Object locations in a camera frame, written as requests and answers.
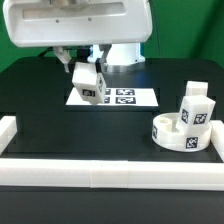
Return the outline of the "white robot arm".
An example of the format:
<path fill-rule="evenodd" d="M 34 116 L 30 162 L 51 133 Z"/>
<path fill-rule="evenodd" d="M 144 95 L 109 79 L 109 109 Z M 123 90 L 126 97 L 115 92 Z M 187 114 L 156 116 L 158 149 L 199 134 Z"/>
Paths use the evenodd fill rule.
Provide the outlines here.
<path fill-rule="evenodd" d="M 3 16 L 16 46 L 51 47 L 66 68 L 69 47 L 91 45 L 91 62 L 122 71 L 144 61 L 152 34 L 149 0 L 4 0 Z"/>

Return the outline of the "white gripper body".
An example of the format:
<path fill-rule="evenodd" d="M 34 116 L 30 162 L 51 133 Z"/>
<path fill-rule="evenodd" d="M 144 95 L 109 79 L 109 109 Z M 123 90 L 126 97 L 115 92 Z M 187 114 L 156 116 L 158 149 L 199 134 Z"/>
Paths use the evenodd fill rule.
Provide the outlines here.
<path fill-rule="evenodd" d="M 18 47 L 145 42 L 149 0 L 4 0 L 10 40 Z"/>

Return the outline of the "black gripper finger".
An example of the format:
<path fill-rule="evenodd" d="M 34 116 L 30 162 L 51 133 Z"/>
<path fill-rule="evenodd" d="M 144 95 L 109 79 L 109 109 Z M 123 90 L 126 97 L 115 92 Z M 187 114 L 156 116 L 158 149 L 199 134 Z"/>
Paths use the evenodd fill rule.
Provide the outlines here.
<path fill-rule="evenodd" d="M 53 52 L 55 56 L 63 63 L 65 72 L 69 72 L 69 62 L 72 60 L 69 52 L 63 47 L 54 47 Z"/>
<path fill-rule="evenodd" d="M 102 44 L 99 46 L 99 50 L 102 52 L 102 56 L 95 62 L 97 72 L 103 72 L 104 68 L 107 66 L 107 55 L 109 54 L 111 47 L 111 44 Z"/>

